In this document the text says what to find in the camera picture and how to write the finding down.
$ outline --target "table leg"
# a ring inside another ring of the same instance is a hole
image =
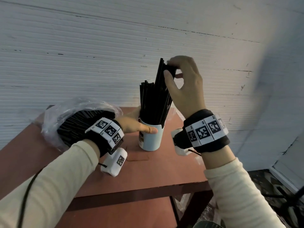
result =
[[[177,224],[177,228],[188,228],[194,226],[212,197],[212,190],[195,192],[183,214],[183,217]]]

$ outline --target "right hand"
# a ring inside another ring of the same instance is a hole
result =
[[[192,57],[176,56],[167,61],[168,65],[181,69],[175,78],[183,78],[184,85],[178,89],[172,75],[164,71],[165,83],[176,108],[185,119],[195,112],[206,109],[203,92],[203,79]]]

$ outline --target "hand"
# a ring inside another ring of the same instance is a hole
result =
[[[158,130],[155,127],[147,126],[138,121],[140,113],[140,106],[134,111],[125,114],[115,120],[120,124],[121,129],[124,133],[133,133],[136,131],[146,132],[146,133],[157,133]]]
[[[164,71],[165,83],[176,108],[187,119],[195,112],[206,109],[203,92],[203,79],[191,57],[176,56],[167,61],[168,65],[181,69],[175,78],[183,78],[184,85],[178,89],[172,75]]]

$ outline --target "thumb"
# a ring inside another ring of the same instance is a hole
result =
[[[157,133],[158,130],[153,127],[153,126],[147,126],[147,125],[144,125],[142,123],[139,122],[139,128],[138,128],[138,131],[140,132],[146,132],[146,133]]]
[[[172,74],[168,70],[164,71],[164,77],[165,77],[165,83],[166,83],[167,89],[169,91],[169,94],[170,94],[171,98],[173,99],[174,96],[177,95],[179,89],[177,88],[177,86],[173,80]]]

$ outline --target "wrist strap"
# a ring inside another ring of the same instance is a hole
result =
[[[221,117],[210,110],[197,111],[184,121],[181,132],[173,138],[181,149],[193,147],[197,152],[214,152],[230,143],[228,130]]]
[[[101,118],[85,131],[85,139],[93,141],[99,148],[100,156],[112,155],[123,142],[124,133],[116,120]]]

